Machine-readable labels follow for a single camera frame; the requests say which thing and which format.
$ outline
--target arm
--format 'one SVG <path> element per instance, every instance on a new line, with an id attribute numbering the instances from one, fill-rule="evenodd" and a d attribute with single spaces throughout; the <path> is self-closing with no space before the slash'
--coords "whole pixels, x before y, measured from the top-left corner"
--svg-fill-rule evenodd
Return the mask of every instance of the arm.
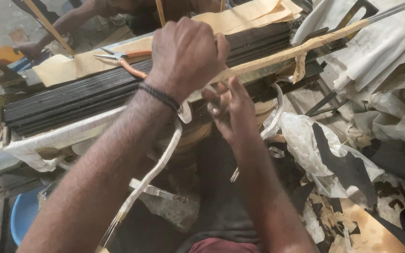
<path id="1" fill-rule="evenodd" d="M 182 102 L 223 69 L 229 43 L 218 36 L 217 45 L 207 24 L 189 18 L 168 22 L 154 33 L 154 65 L 145 82 Z M 172 115 L 169 107 L 139 90 L 60 182 L 18 252 L 95 252 L 128 196 L 140 159 Z"/>
<path id="2" fill-rule="evenodd" d="M 229 89 L 218 85 L 217 95 L 202 95 L 207 108 L 231 145 L 240 171 L 246 207 L 267 252 L 313 252 L 301 219 L 274 171 L 273 162 L 256 125 L 254 104 L 235 78 Z"/>
<path id="3" fill-rule="evenodd" d="M 87 0 L 79 8 L 72 9 L 61 16 L 53 25 L 60 35 L 74 31 L 90 18 L 97 14 L 106 14 L 111 12 L 106 7 L 104 0 Z M 39 59 L 42 49 L 54 40 L 54 36 L 49 32 L 37 42 L 28 42 L 14 48 L 15 51 L 21 51 L 30 59 Z"/>

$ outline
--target black bracelet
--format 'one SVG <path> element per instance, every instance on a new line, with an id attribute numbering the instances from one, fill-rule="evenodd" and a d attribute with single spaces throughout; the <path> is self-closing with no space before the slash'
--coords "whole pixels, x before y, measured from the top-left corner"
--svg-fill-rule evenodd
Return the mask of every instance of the black bracelet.
<path id="1" fill-rule="evenodd" d="M 143 89 L 144 91 L 148 92 L 150 95 L 155 97 L 156 99 L 160 100 L 162 103 L 166 104 L 167 106 L 171 107 L 174 111 L 179 112 L 180 105 L 176 100 L 174 100 L 171 96 L 166 94 L 165 92 L 153 88 L 146 84 L 145 82 L 142 82 L 139 84 L 139 89 Z"/>

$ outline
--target hand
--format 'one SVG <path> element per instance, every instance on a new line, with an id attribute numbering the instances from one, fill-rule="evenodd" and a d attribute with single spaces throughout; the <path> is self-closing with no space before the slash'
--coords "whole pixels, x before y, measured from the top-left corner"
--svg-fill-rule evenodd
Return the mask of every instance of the hand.
<path id="1" fill-rule="evenodd" d="M 183 17 L 154 32 L 153 69 L 146 82 L 181 103 L 226 68 L 229 42 L 203 22 Z"/>
<path id="2" fill-rule="evenodd" d="M 222 83 L 213 87 L 217 93 L 203 89 L 202 96 L 209 100 L 207 110 L 232 149 L 251 144 L 251 141 L 262 143 L 254 103 L 239 80 L 230 78 L 229 89 Z"/>
<path id="3" fill-rule="evenodd" d="M 20 51 L 24 56 L 26 56 L 30 60 L 40 60 L 41 50 L 42 49 L 37 46 L 36 42 L 27 42 L 14 47 L 14 52 L 16 54 L 18 54 L 18 51 Z"/>

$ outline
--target orange plier handle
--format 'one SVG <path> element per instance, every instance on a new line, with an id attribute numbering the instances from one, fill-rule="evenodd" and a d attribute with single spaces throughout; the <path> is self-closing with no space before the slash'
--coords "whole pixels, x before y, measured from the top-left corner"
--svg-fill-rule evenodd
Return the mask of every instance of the orange plier handle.
<path id="1" fill-rule="evenodd" d="M 131 58 L 131 57 L 137 57 L 137 56 L 151 55 L 151 50 L 126 51 L 125 53 L 126 53 L 127 58 Z M 145 72 L 141 72 L 141 71 L 133 68 L 124 59 L 118 60 L 118 64 L 123 66 L 129 73 L 131 73 L 134 76 L 137 76 L 137 77 L 143 78 L 143 79 L 146 79 L 148 76 Z"/>

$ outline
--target pliers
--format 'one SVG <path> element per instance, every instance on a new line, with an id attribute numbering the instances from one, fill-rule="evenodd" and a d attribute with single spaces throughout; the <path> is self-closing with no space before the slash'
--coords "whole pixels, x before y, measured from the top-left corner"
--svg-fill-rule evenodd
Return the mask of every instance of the pliers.
<path id="1" fill-rule="evenodd" d="M 106 58 L 110 60 L 117 60 L 118 65 L 123 66 L 129 73 L 131 73 L 134 76 L 140 77 L 145 79 L 148 75 L 144 72 L 138 71 L 132 66 L 127 63 L 125 58 L 131 58 L 131 57 L 137 57 L 137 56 L 143 56 L 143 55 L 151 55 L 151 50 L 139 50 L 139 51 L 126 51 L 125 53 L 120 53 L 120 52 L 115 52 L 110 49 L 105 49 L 105 48 L 100 48 L 104 50 L 106 53 L 109 55 L 94 55 L 96 57 L 101 57 L 101 58 Z"/>

